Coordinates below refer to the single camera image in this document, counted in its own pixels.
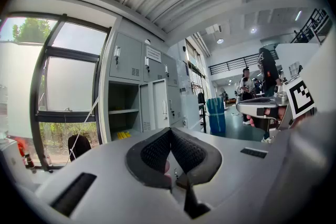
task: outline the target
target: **black pants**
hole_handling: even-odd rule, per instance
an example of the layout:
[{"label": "black pants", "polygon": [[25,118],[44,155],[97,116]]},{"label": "black pants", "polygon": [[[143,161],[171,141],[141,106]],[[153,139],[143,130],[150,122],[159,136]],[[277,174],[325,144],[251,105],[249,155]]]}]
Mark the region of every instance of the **black pants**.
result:
[{"label": "black pants", "polygon": [[[253,96],[252,94],[248,93],[248,92],[244,92],[242,95],[241,95],[241,100],[242,101],[245,101],[245,100],[249,100],[249,99],[252,99]],[[243,114],[243,121],[248,121],[247,119],[247,116],[245,114]]]}]

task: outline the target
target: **black window frame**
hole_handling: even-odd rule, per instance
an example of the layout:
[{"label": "black window frame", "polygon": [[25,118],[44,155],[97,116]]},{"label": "black window frame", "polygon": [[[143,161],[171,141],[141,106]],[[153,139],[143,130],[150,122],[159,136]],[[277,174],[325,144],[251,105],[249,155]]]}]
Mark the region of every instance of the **black window frame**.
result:
[{"label": "black window frame", "polygon": [[[68,17],[67,14],[56,15],[56,14],[36,13],[36,12],[13,12],[6,14],[4,20],[2,20],[0,23],[0,27],[3,26],[3,24],[6,22],[8,18],[12,17],[52,19],[57,21],[55,26],[49,33],[47,39],[45,40],[42,49],[40,51],[40,54],[37,58],[37,61],[35,63],[29,94],[29,117],[30,117],[31,133],[33,136],[34,147],[37,156],[39,158],[41,168],[45,171],[51,169],[60,169],[63,167],[62,165],[49,166],[48,163],[46,162],[46,158],[44,156],[44,146],[39,129],[39,122],[83,123],[89,112],[39,111],[38,110],[39,86],[41,82],[41,76],[43,74],[43,66],[45,65],[49,57],[58,57],[64,59],[80,60],[95,63],[94,75],[92,80],[92,105],[93,105],[96,98],[98,97],[101,62],[103,54],[105,52],[107,41],[111,34],[112,27],[108,28],[82,19]],[[65,23],[77,24],[80,26],[92,28],[106,33],[106,38],[104,40],[104,44],[102,46],[100,55],[95,55],[88,52],[77,51],[67,48],[53,47],[52,44]],[[100,133],[98,105],[96,105],[92,114],[93,115],[89,116],[87,122],[96,122],[98,141],[99,144],[101,145],[102,138]]]}]

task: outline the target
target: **railing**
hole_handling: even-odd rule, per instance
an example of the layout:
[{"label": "railing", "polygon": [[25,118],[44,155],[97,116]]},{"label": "railing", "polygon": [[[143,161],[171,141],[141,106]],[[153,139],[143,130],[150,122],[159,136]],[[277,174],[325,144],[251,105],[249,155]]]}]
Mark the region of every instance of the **railing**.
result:
[{"label": "railing", "polygon": [[[270,53],[272,54],[274,60],[279,59],[277,52],[275,50],[270,50]],[[253,55],[241,57],[238,59],[234,59],[228,62],[222,62],[217,65],[210,66],[209,67],[210,74],[214,75],[214,74],[222,73],[225,71],[230,71],[230,70],[237,69],[237,68],[245,68],[251,65],[255,65],[258,62],[258,57],[259,57],[259,54],[253,54]]]},{"label": "railing", "polygon": [[314,37],[314,34],[319,40],[319,37],[316,35],[316,33],[320,30],[328,18],[329,16],[324,10],[314,9],[306,24],[297,33],[291,43],[308,43]]}]

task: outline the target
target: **white sneaker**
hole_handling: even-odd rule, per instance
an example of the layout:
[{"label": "white sneaker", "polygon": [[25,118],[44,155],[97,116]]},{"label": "white sneaker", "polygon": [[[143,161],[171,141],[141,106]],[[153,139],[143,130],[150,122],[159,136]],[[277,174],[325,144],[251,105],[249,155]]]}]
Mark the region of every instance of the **white sneaker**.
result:
[{"label": "white sneaker", "polygon": [[267,138],[267,139],[264,139],[262,138],[263,140],[261,140],[262,143],[271,143],[271,138]]}]

